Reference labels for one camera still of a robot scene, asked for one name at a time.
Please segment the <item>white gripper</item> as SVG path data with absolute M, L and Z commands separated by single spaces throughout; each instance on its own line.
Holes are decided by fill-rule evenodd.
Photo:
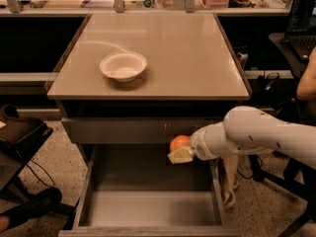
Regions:
M 213 160 L 227 150 L 223 125 L 210 124 L 197 130 L 191 136 L 191 147 L 184 145 L 168 154 L 172 164 L 192 162 L 195 155 L 200 160 Z

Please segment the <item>person forearm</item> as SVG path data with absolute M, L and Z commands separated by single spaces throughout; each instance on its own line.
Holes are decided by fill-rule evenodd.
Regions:
M 296 96 L 300 101 L 316 98 L 316 47 L 309 55 L 307 67 L 298 83 Z

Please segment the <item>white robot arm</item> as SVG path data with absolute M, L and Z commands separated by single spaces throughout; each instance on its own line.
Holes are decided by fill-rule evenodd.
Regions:
M 191 136 L 171 141 L 173 164 L 213 160 L 225 155 L 281 152 L 316 168 L 316 127 L 286 122 L 253 107 L 230 110 L 224 120 L 204 126 Z

